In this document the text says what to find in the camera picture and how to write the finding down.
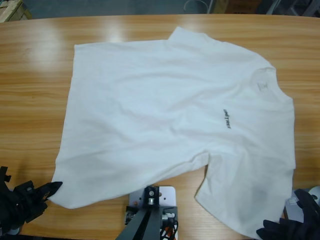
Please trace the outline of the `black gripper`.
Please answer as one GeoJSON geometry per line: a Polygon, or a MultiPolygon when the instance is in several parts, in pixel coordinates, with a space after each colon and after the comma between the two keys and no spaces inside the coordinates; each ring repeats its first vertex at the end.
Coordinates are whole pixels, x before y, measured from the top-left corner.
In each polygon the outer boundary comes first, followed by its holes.
{"type": "Polygon", "coordinates": [[[28,181],[10,190],[0,185],[0,229],[16,230],[41,216],[47,209],[46,201],[62,186],[62,181],[46,183],[34,188],[28,181]]]}
{"type": "Polygon", "coordinates": [[[256,231],[262,240],[320,240],[320,218],[305,218],[303,222],[281,218],[278,222],[263,221],[256,231]]]}

